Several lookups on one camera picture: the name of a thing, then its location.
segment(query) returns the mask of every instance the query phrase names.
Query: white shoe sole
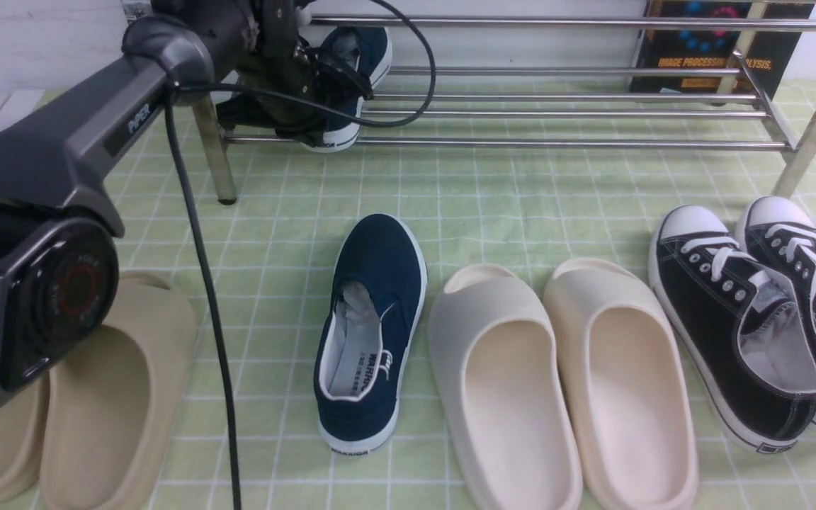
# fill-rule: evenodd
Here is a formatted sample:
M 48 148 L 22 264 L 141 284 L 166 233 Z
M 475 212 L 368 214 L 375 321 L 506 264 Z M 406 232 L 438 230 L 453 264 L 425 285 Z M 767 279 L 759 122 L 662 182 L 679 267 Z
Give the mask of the white shoe sole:
M 376 90 L 376 87 L 382 83 L 383 78 L 385 78 L 386 74 L 389 74 L 389 70 L 392 69 L 392 38 L 389 36 L 389 29 L 386 28 L 385 31 L 385 54 L 382 55 L 383 59 L 380 61 L 380 64 L 377 65 L 376 69 L 373 70 L 369 78 L 370 88 L 372 90 Z M 363 97 L 359 97 L 357 99 L 357 110 L 354 112 L 354 116 L 360 118 L 363 103 L 365 103 L 365 100 L 363 100 Z M 303 143 L 302 145 L 305 149 L 308 149 L 308 151 L 317 152 L 318 154 L 333 154 L 333 152 L 344 151 L 357 141 L 357 135 L 360 129 L 361 127 L 356 123 L 349 123 L 349 125 L 342 129 L 327 130 L 327 132 L 324 132 L 322 147 L 310 147 Z
M 701 376 L 707 396 L 717 411 L 717 417 L 719 417 L 722 422 L 722 432 L 737 443 L 737 445 L 761 454 L 778 454 L 791 449 L 795 446 L 795 443 L 798 442 L 797 439 L 774 441 L 764 438 L 757 432 L 753 432 L 751 429 L 748 429 L 748 426 L 742 423 L 742 420 L 739 420 L 738 417 L 735 416 L 732 407 L 729 407 L 729 403 L 723 398 L 723 392 L 720 390 L 719 385 L 716 384 L 710 367 L 708 367 L 700 355 L 700 351 L 697 345 L 694 344 L 691 336 L 689 336 L 686 327 L 682 323 L 682 319 L 679 319 L 676 309 L 674 309 L 673 304 L 667 296 L 666 290 L 663 288 L 663 283 L 660 281 L 660 268 L 657 263 L 657 242 L 659 241 L 661 229 L 663 229 L 663 224 L 657 227 L 657 230 L 655 230 L 651 238 L 650 254 L 647 260 L 647 279 L 650 282 L 650 287 L 654 290 L 654 294 L 657 294 L 657 299 L 660 301 L 660 304 L 663 305 L 663 309 L 667 311 L 669 322 L 676 330 L 676 335 L 680 342 L 686 346 L 687 351 L 694 361 L 694 365 L 696 365 L 698 369 L 698 374 Z
M 344 441 L 329 433 L 326 429 L 324 429 L 323 422 L 319 419 L 317 420 L 321 438 L 327 442 L 327 445 L 329 445 L 334 452 L 342 455 L 367 455 L 369 452 L 372 452 L 376 448 L 382 446 L 386 440 L 392 436 L 392 432 L 395 432 L 395 423 L 398 421 L 399 403 L 402 396 L 402 381 L 404 381 L 405 371 L 408 365 L 408 355 L 411 352 L 411 344 L 414 341 L 414 333 L 417 331 L 417 324 L 421 321 L 421 313 L 424 312 L 424 300 L 427 296 L 427 263 L 424 260 L 424 253 L 421 253 L 421 245 L 418 244 L 417 238 L 415 238 L 414 233 L 411 232 L 411 229 L 408 228 L 408 225 L 405 225 L 405 223 L 402 220 L 399 220 L 398 217 L 389 217 L 396 220 L 396 222 L 402 226 L 402 229 L 404 229 L 405 233 L 408 234 L 408 238 L 411 239 L 412 246 L 414 246 L 414 253 L 417 255 L 418 265 L 421 268 L 421 294 L 417 303 L 417 313 L 414 314 L 414 323 L 412 323 L 411 332 L 408 335 L 408 345 L 405 346 L 405 352 L 404 355 L 402 355 L 402 370 L 399 372 L 399 384 L 395 388 L 395 410 L 392 411 L 392 417 L 389 418 L 389 422 L 386 424 L 386 426 L 383 427 L 381 431 L 375 433 L 375 435 L 370 436 L 370 438 L 360 439 L 358 441 Z M 339 257 L 341 256 L 342 249 L 340 248 L 339 254 L 336 256 L 337 266 L 339 264 Z

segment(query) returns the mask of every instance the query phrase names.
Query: shoe insole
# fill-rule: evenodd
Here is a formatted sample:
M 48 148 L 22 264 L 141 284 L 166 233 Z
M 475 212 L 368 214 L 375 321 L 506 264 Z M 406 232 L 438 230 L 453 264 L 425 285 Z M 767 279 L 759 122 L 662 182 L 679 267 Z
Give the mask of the shoe insole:
M 689 433 L 676 353 L 657 320 L 606 310 L 590 335 L 591 410 L 608 478 L 643 506 L 677 497 L 689 473 Z
M 333 397 L 357 397 L 366 390 L 380 355 L 379 323 L 352 326 L 348 332 L 336 372 L 327 388 Z
M 465 374 L 467 427 L 487 485 L 502 508 L 555 510 L 569 487 L 550 334 L 532 322 L 485 333 Z
M 52 396 L 59 407 L 50 416 L 59 444 L 52 493 L 62 506 L 95 508 L 119 491 L 140 446 L 149 369 L 132 339 L 101 327 L 59 370 Z
M 816 392 L 816 367 L 798 308 L 784 304 L 768 320 L 765 327 L 739 339 L 745 365 L 780 391 Z

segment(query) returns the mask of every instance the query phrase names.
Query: green checkered mat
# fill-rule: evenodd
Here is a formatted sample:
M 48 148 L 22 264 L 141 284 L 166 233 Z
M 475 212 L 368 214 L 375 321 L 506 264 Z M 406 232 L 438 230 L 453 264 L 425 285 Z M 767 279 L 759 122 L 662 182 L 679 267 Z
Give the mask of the green checkered mat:
M 787 84 L 777 103 L 802 128 L 816 104 L 816 84 Z M 426 316 L 407 363 L 394 438 L 366 458 L 345 458 L 317 435 L 312 375 L 334 258 L 360 217 L 392 213 L 414 230 L 428 262 L 428 304 L 454 271 L 479 261 L 505 265 L 540 292 L 547 275 L 570 257 L 608 259 L 645 277 L 649 234 L 662 215 L 696 203 L 735 220 L 752 199 L 769 193 L 783 168 L 777 154 L 734 152 L 354 147 L 324 157 L 291 145 L 231 146 L 240 200 L 225 207 L 216 201 L 190 112 L 179 110 L 178 126 L 229 342 L 245 507 L 259 510 L 473 508 L 427 359 Z M 743 120 L 421 120 L 402 129 L 404 135 L 468 132 L 489 138 L 764 136 L 760 123 Z M 127 225 L 118 242 L 123 268 L 168 271 L 203 317 L 197 361 L 146 508 L 230 508 L 220 369 L 161 123 L 106 185 Z M 816 161 L 795 199 L 816 219 Z M 687 356 L 684 367 L 700 454 L 696 507 L 816 509 L 816 432 L 785 455 L 746 452 L 723 438 Z M 6 507 L 45 505 L 33 488 Z M 586 495 L 582 507 L 598 506 Z

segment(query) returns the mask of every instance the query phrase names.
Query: piper logo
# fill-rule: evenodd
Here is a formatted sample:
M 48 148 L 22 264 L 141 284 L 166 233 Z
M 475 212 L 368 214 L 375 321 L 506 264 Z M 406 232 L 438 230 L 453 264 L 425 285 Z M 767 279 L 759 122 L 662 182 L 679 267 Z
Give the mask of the piper logo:
M 152 110 L 149 109 L 149 104 L 145 104 L 137 115 L 134 115 L 134 118 L 127 123 L 127 132 L 130 135 L 134 136 L 134 133 L 140 130 L 140 126 L 143 126 L 143 123 L 147 122 L 147 119 L 153 114 Z

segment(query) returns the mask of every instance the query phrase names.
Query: white slide sandal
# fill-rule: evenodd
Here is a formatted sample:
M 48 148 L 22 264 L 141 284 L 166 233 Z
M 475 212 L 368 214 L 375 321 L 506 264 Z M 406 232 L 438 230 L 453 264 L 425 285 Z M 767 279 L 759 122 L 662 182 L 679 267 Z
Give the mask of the white slide sandal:
M 0 409 L 0 503 L 39 477 L 48 402 L 49 380 L 44 375 Z
M 433 305 L 433 375 L 481 510 L 579 506 L 581 468 L 552 330 L 534 291 L 495 265 L 458 271 Z
M 571 259 L 544 305 L 587 488 L 608 510 L 691 508 L 698 485 L 689 394 L 654 293 L 600 259 Z
M 124 510 L 146 502 L 196 340 L 184 293 L 156 275 L 122 275 L 103 326 L 50 372 L 40 472 L 48 508 Z

